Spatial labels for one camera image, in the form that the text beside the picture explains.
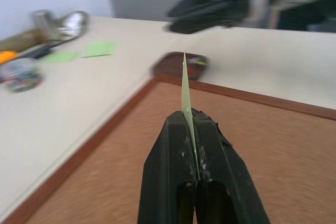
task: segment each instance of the white table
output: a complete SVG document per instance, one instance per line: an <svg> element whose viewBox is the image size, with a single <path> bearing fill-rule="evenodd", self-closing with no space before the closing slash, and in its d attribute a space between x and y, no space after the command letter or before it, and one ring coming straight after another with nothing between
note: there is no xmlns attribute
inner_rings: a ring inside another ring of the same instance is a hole
<svg viewBox="0 0 336 224"><path fill-rule="evenodd" d="M42 65L45 81L12 94L0 87L0 222L150 78L169 51L209 57L201 81L336 109L336 34L214 28L196 35L164 22L92 17L59 51L118 43L113 56Z"/></svg>

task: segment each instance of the orange object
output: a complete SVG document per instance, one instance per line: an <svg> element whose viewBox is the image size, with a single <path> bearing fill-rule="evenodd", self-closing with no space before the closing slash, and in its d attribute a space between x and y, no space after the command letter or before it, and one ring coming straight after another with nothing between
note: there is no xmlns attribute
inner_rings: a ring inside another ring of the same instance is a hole
<svg viewBox="0 0 336 224"><path fill-rule="evenodd" d="M0 64L13 60L17 57L17 52L14 51L2 51L0 52Z"/></svg>

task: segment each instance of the jar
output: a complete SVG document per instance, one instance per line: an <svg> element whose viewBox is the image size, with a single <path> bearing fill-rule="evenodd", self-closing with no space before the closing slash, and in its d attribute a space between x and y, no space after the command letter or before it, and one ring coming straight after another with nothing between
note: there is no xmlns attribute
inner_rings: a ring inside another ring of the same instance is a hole
<svg viewBox="0 0 336 224"><path fill-rule="evenodd" d="M1 75L5 85L12 92L32 89L43 79L37 62L32 58L13 60L3 64Z"/></svg>

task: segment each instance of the green sticky note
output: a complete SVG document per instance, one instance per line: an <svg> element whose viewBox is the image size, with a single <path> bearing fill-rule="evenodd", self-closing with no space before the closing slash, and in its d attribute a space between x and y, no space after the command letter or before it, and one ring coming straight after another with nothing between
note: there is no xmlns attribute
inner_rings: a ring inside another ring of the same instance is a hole
<svg viewBox="0 0 336 224"><path fill-rule="evenodd" d="M190 137L191 137L191 143L193 147L193 152L195 156L196 161L196 167L197 167L197 175L199 178L199 169L198 169L198 160L197 160L197 150L196 150L196 140L195 140L195 132L194 132L194 124L193 124L193 115L191 111L191 102L190 102L190 93L189 93L189 80L188 80L188 70L187 70L187 62L185 59L185 53L183 58L183 71L182 71L182 112L184 119L187 122L189 131L190 131Z"/></svg>
<svg viewBox="0 0 336 224"><path fill-rule="evenodd" d="M82 57L95 57L111 55L115 51L116 43L114 41L100 41L91 43Z"/></svg>
<svg viewBox="0 0 336 224"><path fill-rule="evenodd" d="M53 52L44 56L41 61L47 63L70 62L75 60L79 52Z"/></svg>

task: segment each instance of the wooden border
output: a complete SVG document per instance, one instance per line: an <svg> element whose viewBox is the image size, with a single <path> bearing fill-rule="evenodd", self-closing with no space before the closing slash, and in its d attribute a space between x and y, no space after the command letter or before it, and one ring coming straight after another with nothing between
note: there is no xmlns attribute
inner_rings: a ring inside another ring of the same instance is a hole
<svg viewBox="0 0 336 224"><path fill-rule="evenodd" d="M72 157L51 175L32 195L28 197L3 224L23 224L47 198L84 162L84 160L102 143L117 125L138 105L138 103L156 86L158 82L181 85L178 77L160 74L150 80L133 98L131 98L100 130L93 135ZM216 86L208 83L190 81L190 88L213 94L224 95L249 102L273 106L321 118L336 120L336 110L293 102L266 95Z"/></svg>
<svg viewBox="0 0 336 224"><path fill-rule="evenodd" d="M178 77L168 76L166 74L160 74L157 76L159 82L166 82L175 85L181 85L181 80ZM189 81L189 87L191 89L197 89L213 94L224 95L226 97L232 97L249 102L255 102L271 107L277 107L280 109L295 111L303 114L318 116L320 118L326 118L336 120L336 110L323 108L315 105L309 105L301 102L289 101L281 98L269 97L263 94L256 94L247 91L226 88L213 84L208 84L199 81Z"/></svg>

